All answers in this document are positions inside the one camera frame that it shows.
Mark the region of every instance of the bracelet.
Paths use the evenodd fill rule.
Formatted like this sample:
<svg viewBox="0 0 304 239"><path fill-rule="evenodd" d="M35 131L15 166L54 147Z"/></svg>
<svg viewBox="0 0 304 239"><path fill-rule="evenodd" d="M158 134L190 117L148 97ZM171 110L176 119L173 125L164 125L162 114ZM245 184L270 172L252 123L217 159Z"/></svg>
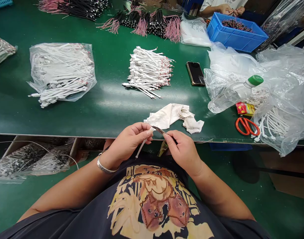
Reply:
<svg viewBox="0 0 304 239"><path fill-rule="evenodd" d="M119 167L117 168L117 170L109 170L109 169L106 169L104 166L102 166L101 165L101 163L100 163L100 156L103 154L103 152L106 152L106 150L104 150L104 151L102 151L100 154L99 154L99 157L98 157L98 160L97 160L97 165L98 165L98 167L103 171L103 172L105 172L105 173L107 173L107 174L113 174L113 173L115 173L116 171L118 171L119 170Z"/></svg>

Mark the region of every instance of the plastic water bottle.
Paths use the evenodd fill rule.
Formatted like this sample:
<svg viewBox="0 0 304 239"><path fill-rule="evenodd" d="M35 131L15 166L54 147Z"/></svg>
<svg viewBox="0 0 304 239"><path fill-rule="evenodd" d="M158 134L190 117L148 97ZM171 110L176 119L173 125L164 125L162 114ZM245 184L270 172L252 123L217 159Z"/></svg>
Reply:
<svg viewBox="0 0 304 239"><path fill-rule="evenodd" d="M263 83L264 80L258 75L253 75L244 83L237 82L230 85L222 94L211 100L207 107L215 114L221 113L234 104L251 96L252 88Z"/></svg>

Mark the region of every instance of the hand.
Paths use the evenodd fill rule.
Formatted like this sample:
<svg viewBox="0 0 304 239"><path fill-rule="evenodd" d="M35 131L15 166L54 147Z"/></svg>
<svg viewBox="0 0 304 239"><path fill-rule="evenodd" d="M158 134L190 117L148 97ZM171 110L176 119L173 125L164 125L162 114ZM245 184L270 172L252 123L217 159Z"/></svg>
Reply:
<svg viewBox="0 0 304 239"><path fill-rule="evenodd" d="M217 10L221 14L225 14L225 15L230 15L233 12L233 9L231 9L231 7L228 4L221 4L217 6Z"/></svg>
<svg viewBox="0 0 304 239"><path fill-rule="evenodd" d="M237 11L237 9L235 9L234 11L233 11L233 17L238 17L238 11Z"/></svg>
<svg viewBox="0 0 304 239"><path fill-rule="evenodd" d="M236 9L236 11L237 11L238 15L241 16L244 13L245 8L244 7L239 7L239 8Z"/></svg>
<svg viewBox="0 0 304 239"><path fill-rule="evenodd" d="M169 150L175 160L191 177L197 176L204 165L200 159L193 140L177 130L163 134Z"/></svg>
<svg viewBox="0 0 304 239"><path fill-rule="evenodd" d="M146 144L151 144L153 133L151 125L138 122L125 128L109 149L100 157L100 163L106 169L114 170L122 161L129 159L137 146L146 139Z"/></svg>

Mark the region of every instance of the table surface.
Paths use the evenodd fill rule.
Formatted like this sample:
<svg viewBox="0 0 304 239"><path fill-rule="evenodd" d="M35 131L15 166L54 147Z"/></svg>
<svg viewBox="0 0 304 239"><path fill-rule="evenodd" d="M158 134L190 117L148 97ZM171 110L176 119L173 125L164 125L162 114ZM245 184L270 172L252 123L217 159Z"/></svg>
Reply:
<svg viewBox="0 0 304 239"><path fill-rule="evenodd" d="M185 104L203 120L201 133L191 135L194 141L253 143L249 136L235 128L238 117L235 107L214 115L205 87L192 86L186 62L199 62L209 68L209 48L175 44L154 35L147 38L130 33L121 26L114 35L96 28L94 22L64 15L40 12L37 1L14 1L0 9L0 37L18 46L15 55L0 64L0 134L56 135L115 138L128 125L143 121L169 103ZM96 23L104 23L116 10L105 10ZM26 82L32 81L29 47L44 42L82 42L93 48L98 83L76 102L57 102L44 109ZM152 100L121 84L129 75L130 54L136 46L163 52L174 59L171 86L158 92L163 99ZM177 129L190 135L178 120L169 130ZM155 133L155 139L162 139Z"/></svg>

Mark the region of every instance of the black t-shirt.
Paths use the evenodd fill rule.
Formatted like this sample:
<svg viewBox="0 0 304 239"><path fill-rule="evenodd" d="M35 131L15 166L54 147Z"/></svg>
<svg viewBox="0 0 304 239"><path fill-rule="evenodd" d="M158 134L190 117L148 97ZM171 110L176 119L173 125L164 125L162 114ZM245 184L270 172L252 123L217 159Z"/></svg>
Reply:
<svg viewBox="0 0 304 239"><path fill-rule="evenodd" d="M214 215L186 186L185 171L171 157L141 152L86 207L37 213L0 239L270 238L255 221Z"/></svg>

